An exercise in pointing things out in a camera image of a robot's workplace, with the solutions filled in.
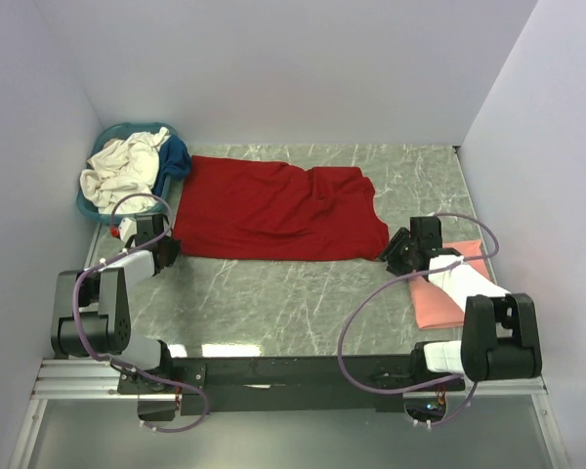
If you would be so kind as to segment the red t shirt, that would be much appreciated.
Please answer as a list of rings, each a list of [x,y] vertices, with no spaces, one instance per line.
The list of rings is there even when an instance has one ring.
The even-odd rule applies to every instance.
[[[230,260],[375,260],[389,229],[357,167],[196,156],[174,237],[183,254]]]

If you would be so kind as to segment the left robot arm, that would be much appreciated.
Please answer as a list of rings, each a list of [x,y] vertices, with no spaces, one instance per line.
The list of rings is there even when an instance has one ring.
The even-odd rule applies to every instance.
[[[115,228],[124,250],[147,243],[145,249],[112,264],[102,260],[103,266],[81,282],[78,270],[58,275],[50,334],[57,357],[90,356],[78,333],[83,330],[90,348],[129,379],[155,393],[173,386],[176,369],[167,344],[132,330],[128,300],[130,288],[160,274],[178,257],[180,242],[164,233],[167,227],[163,214],[125,218]]]

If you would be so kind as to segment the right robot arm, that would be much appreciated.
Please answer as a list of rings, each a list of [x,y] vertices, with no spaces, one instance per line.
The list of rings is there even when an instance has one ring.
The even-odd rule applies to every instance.
[[[462,252],[443,241],[445,216],[412,217],[379,254],[389,273],[427,284],[444,306],[462,314],[461,338],[421,345],[422,358],[409,366],[410,381],[430,390],[444,373],[474,382],[539,377],[542,356],[533,300],[495,284],[477,268],[498,253],[496,236],[481,224],[493,249]]]

